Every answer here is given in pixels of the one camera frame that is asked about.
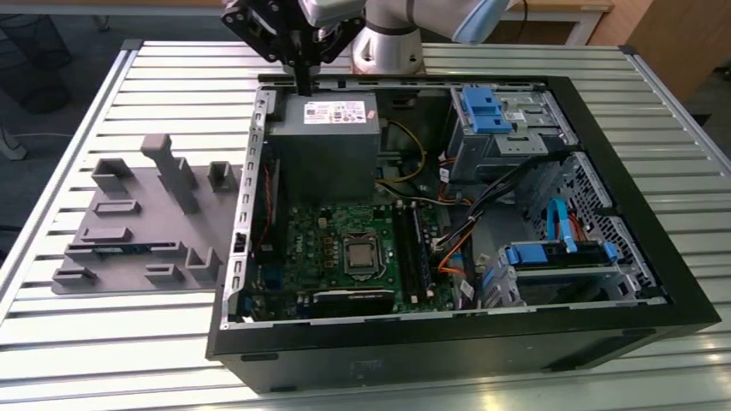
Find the blue plastic latch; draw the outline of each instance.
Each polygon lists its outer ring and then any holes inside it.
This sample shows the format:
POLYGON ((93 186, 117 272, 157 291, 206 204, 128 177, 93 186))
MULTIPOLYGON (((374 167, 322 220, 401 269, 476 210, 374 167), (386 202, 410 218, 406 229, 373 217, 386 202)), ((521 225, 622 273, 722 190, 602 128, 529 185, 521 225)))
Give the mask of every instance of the blue plastic latch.
POLYGON ((568 209, 566 202, 562 199, 553 198, 548 203, 546 219, 545 219, 545 237, 548 240, 557 240, 558 233, 553 227, 554 220, 558 218, 558 229, 560 229, 560 239, 566 244, 566 249, 569 253, 576 252, 576 243, 573 242, 573 234, 570 233, 570 222, 568 221, 568 209))
POLYGON ((502 102, 489 87, 465 87, 461 90, 461 105, 476 134, 512 132, 512 124, 502 118, 502 102))
POLYGON ((490 268, 486 274, 484 275, 484 278, 481 279, 481 287, 485 288, 489 284, 489 280, 492 279, 492 276, 494 275, 494 268, 490 268))
POLYGON ((618 259, 614 243, 604 241, 604 244, 601 244, 601 246, 604 247, 604 253, 606 253, 608 260, 614 262, 618 259))
POLYGON ((520 244, 513 245, 512 248, 517 250, 521 264, 541 264, 548 262, 542 245, 520 244))
POLYGON ((506 263, 508 264, 517 264, 518 263, 518 259, 517 259, 517 254, 514 252, 514 249, 512 247, 506 247, 504 249, 504 256, 506 257, 506 263))

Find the black cable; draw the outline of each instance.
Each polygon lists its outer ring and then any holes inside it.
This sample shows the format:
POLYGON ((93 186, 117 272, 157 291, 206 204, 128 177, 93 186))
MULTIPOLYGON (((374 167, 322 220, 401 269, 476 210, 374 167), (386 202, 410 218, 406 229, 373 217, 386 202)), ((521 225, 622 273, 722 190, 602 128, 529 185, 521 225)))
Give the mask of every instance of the black cable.
POLYGON ((520 28, 517 29, 517 33, 514 34, 514 36, 506 39, 502 43, 517 43, 517 40, 520 40, 520 36, 522 35, 522 31, 525 30, 526 24, 528 24, 528 0, 522 0, 522 21, 520 22, 520 28))
POLYGON ((469 210, 466 210, 466 214, 464 216, 464 221, 457 225, 457 228, 450 233, 438 239, 438 244, 446 243, 469 227, 470 224, 476 223, 477 218, 481 217, 485 207, 517 187, 520 179, 536 165, 541 163, 550 163, 553 161, 561 161, 569 154, 570 152, 568 151, 560 151, 553 152, 546 156, 532 157, 520 163, 520 165, 513 167, 500 177, 497 177, 497 179, 489 183, 488 187, 484 189, 480 196, 469 206, 469 210))

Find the floor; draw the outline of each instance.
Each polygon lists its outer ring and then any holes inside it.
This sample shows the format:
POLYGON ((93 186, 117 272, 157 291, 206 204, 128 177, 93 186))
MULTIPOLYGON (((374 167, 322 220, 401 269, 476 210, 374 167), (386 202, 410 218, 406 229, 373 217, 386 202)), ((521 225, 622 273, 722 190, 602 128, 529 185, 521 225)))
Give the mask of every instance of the floor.
MULTIPOLYGON (((122 17, 110 19, 112 29, 100 33, 89 16, 53 17, 73 55, 61 70, 73 100, 47 115, 29 115, 0 94, 0 124, 10 134, 71 134, 93 99, 98 85, 125 39, 236 40, 216 17, 122 17)), ((710 114, 704 129, 720 148, 731 154, 731 82, 721 74, 709 77, 686 107, 693 114, 710 114)), ((66 137, 35 135, 18 138, 27 149, 23 161, 0 158, 0 225, 19 226, 43 190, 59 160, 66 137)), ((9 251, 14 234, 0 231, 1 251, 9 251)))

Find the aluminum table surface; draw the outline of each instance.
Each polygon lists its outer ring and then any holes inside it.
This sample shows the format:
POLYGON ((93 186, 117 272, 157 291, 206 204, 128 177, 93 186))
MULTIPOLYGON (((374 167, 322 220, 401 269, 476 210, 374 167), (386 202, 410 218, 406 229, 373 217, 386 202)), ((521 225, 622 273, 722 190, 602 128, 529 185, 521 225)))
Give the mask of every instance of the aluminum table surface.
MULTIPOLYGON (((429 73, 573 79, 718 314, 731 316, 728 161, 641 60, 601 47, 425 45, 424 52, 429 73)), ((344 73, 348 67, 340 57, 324 71, 344 73)), ((190 165, 241 164, 256 75, 265 72, 280 68, 240 43, 145 42, 138 51, 120 52, 0 271, 0 405, 27 410, 204 404, 332 410, 731 407, 726 321, 588 371, 257 396, 202 358, 212 293, 54 295, 51 273, 91 199, 97 159, 150 165, 137 153, 142 134, 169 133, 172 148, 190 165)))

